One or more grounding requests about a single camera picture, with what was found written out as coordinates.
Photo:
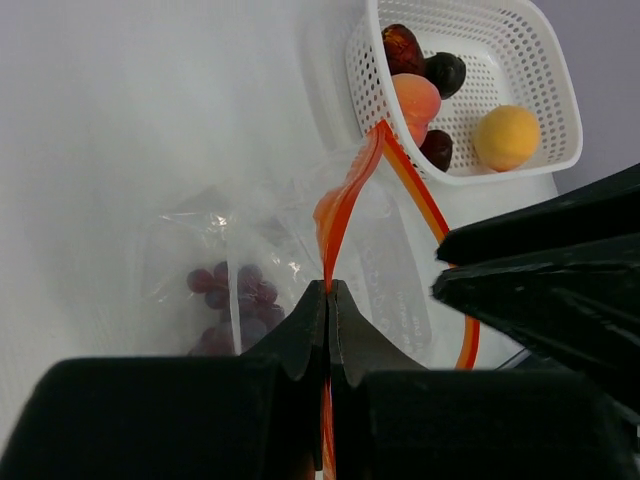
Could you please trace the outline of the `purple fake grapes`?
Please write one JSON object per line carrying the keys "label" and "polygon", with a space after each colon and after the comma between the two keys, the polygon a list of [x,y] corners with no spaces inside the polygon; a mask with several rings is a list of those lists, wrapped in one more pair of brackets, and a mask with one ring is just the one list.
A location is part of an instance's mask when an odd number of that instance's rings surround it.
{"label": "purple fake grapes", "polygon": [[214,322],[205,328],[191,356],[231,356],[244,353],[274,330],[285,318],[279,292],[256,264],[242,264],[233,273],[221,261],[210,269],[198,268],[186,277],[190,292],[202,297],[213,311]]}

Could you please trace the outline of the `dark red fake fig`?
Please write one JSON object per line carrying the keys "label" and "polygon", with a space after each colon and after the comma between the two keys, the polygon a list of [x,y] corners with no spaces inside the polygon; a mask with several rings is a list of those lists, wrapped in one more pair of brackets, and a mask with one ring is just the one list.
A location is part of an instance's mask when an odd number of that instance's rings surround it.
{"label": "dark red fake fig", "polygon": [[450,168],[453,141],[446,132],[430,130],[419,149],[425,158],[440,171],[446,172]]}

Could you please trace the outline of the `orange fake peach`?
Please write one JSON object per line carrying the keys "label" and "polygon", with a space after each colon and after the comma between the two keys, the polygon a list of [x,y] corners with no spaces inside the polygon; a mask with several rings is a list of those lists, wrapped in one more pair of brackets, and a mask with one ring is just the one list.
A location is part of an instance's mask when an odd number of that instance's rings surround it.
{"label": "orange fake peach", "polygon": [[440,93],[429,80],[415,74],[393,75],[392,82],[409,133],[420,147],[441,108]]}

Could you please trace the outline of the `yellow fake peach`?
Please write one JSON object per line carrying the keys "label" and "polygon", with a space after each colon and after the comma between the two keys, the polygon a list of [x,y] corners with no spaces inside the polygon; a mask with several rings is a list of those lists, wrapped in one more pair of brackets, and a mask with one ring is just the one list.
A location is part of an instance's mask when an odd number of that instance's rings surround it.
{"label": "yellow fake peach", "polygon": [[519,168],[541,142],[538,119],[520,106],[496,107],[480,119],[472,142],[483,166],[497,172]]}

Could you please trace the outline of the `dark red fake apple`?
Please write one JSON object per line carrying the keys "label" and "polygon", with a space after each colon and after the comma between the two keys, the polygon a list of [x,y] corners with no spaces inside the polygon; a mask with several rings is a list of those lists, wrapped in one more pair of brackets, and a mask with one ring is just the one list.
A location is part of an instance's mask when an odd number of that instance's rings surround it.
{"label": "dark red fake apple", "polygon": [[382,41],[391,75],[424,73],[424,55],[413,32],[402,24],[382,31]]}

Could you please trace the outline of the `clear zip top bag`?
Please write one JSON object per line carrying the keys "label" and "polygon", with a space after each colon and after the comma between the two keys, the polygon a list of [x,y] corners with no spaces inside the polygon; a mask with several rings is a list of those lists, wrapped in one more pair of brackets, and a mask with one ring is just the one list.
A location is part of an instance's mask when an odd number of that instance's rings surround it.
{"label": "clear zip top bag", "polygon": [[[435,312],[427,293],[439,272],[432,253],[447,230],[389,126],[380,123],[301,175],[222,182],[156,217],[141,249],[140,342],[149,353],[191,356],[214,313],[190,292],[187,275],[221,261],[233,273],[251,263],[277,287],[284,320],[310,283],[322,282],[328,297],[334,282],[342,281],[361,314],[423,368],[470,369],[478,353],[478,323]],[[319,472],[331,479],[327,313],[323,365]]]}

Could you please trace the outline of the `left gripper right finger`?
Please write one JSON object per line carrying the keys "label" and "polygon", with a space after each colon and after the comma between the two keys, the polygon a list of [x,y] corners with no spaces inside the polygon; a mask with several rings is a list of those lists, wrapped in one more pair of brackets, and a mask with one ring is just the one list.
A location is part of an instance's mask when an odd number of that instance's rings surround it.
{"label": "left gripper right finger", "polygon": [[428,370],[360,312],[327,297],[331,479],[635,479],[612,403],[547,370]]}

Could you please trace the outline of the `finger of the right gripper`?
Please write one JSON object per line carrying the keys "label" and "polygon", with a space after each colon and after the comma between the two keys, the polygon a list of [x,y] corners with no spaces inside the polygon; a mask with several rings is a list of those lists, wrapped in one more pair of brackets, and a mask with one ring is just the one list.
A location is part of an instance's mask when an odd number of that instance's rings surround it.
{"label": "finger of the right gripper", "polygon": [[639,166],[551,200],[457,228],[436,258],[471,265],[639,232]]}
{"label": "finger of the right gripper", "polygon": [[639,381],[639,242],[612,239],[449,269],[441,303],[593,376]]}

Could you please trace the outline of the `dark purple fake plum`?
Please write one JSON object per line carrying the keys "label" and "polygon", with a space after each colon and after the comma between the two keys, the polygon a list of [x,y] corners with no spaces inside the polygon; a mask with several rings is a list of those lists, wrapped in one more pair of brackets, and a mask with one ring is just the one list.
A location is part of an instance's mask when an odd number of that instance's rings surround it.
{"label": "dark purple fake plum", "polygon": [[424,62],[424,76],[438,90],[442,100],[449,99],[463,86],[466,64],[456,55],[438,52]]}

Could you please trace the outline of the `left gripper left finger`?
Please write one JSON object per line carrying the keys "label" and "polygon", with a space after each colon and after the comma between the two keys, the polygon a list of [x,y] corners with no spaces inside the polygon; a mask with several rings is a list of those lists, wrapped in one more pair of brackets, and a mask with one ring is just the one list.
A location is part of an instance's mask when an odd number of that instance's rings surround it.
{"label": "left gripper left finger", "polygon": [[76,358],[36,384],[5,479],[312,479],[323,466],[327,296],[239,356]]}

